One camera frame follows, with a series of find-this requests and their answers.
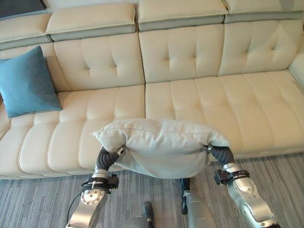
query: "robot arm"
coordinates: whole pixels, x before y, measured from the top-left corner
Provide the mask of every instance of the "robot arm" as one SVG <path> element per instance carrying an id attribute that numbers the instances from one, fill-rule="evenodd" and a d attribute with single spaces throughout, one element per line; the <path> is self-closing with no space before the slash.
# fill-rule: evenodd
<path id="1" fill-rule="evenodd" d="M 238 205 L 241 215 L 250 228 L 280 228 L 266 202 L 259 196 L 249 172 L 235 164 L 229 147 L 209 145 L 208 150 L 220 162 L 223 170 L 217 170 L 214 180 L 228 187 L 231 198 Z"/>
<path id="2" fill-rule="evenodd" d="M 110 189 L 116 189 L 119 184 L 116 175 L 108 177 L 108 170 L 123 152 L 123 148 L 115 153 L 109 153 L 104 148 L 101 149 L 93 176 L 82 184 L 81 200 L 66 228 L 93 228 L 96 226 L 100 210 L 106 203 L 107 194 L 111 194 Z"/>

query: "teal pillow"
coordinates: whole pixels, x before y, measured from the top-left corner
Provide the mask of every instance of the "teal pillow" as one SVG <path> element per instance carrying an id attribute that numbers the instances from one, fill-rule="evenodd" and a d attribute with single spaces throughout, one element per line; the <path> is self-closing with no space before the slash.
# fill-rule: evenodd
<path id="1" fill-rule="evenodd" d="M 61 110 L 41 47 L 0 59 L 0 93 L 9 117 Z"/>

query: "floor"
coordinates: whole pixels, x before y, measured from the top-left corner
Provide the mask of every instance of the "floor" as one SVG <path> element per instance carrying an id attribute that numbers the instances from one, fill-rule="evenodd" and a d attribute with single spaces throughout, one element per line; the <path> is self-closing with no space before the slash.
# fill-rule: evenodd
<path id="1" fill-rule="evenodd" d="M 238 161 L 248 169 L 263 199 L 282 228 L 304 224 L 304 152 Z M 219 228 L 246 225 L 225 186 L 217 186 L 212 163 L 191 180 L 192 190 L 208 202 Z M 181 215 L 177 180 L 161 180 L 130 171 L 117 173 L 119 189 L 113 190 L 102 210 L 99 228 L 121 228 L 131 216 L 141 213 L 142 203 L 154 206 L 156 228 L 186 228 Z M 89 175 L 36 180 L 0 180 L 0 228 L 63 228 L 67 208 Z"/>

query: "seat cushion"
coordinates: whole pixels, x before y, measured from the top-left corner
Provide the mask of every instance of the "seat cushion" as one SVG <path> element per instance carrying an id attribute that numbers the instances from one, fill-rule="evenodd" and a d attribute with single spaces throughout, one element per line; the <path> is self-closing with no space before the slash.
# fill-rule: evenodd
<path id="1" fill-rule="evenodd" d="M 130 3 L 61 9 L 52 14 L 46 33 L 54 41 L 131 33 L 134 16 Z"/>
<path id="2" fill-rule="evenodd" d="M 58 97 L 62 111 L 11 118 L 0 140 L 1 178 L 90 173 L 101 147 L 91 132 L 113 120 L 145 117 L 144 85 L 63 92 Z"/>
<path id="3" fill-rule="evenodd" d="M 147 84 L 146 118 L 209 124 L 237 158 L 304 150 L 304 91 L 288 70 Z"/>
<path id="4" fill-rule="evenodd" d="M 51 14 L 38 14 L 0 21 L 0 50 L 51 42 L 44 32 Z"/>

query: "backrest cushion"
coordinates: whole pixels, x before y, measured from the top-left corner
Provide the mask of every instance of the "backrest cushion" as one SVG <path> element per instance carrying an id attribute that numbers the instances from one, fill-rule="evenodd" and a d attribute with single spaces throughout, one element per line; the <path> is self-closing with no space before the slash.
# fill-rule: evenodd
<path id="1" fill-rule="evenodd" d="M 147 83 L 216 76 L 223 24 L 140 32 Z"/>
<path id="2" fill-rule="evenodd" d="M 284 70 L 293 61 L 301 38 L 300 20 L 225 24 L 219 75 Z"/>
<path id="3" fill-rule="evenodd" d="M 144 84 L 136 33 L 40 45 L 57 92 Z M 36 46 L 0 51 L 0 59 Z"/>

